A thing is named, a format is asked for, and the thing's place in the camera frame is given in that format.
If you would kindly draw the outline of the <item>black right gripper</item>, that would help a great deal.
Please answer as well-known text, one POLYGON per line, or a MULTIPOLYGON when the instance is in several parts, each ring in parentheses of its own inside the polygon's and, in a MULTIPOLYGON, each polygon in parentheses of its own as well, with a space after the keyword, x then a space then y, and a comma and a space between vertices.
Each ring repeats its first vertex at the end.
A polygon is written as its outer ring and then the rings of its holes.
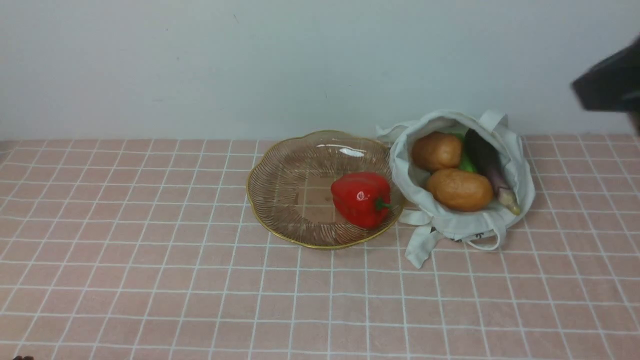
POLYGON ((571 83, 588 112, 624 113, 640 134, 640 37, 602 59, 571 83))

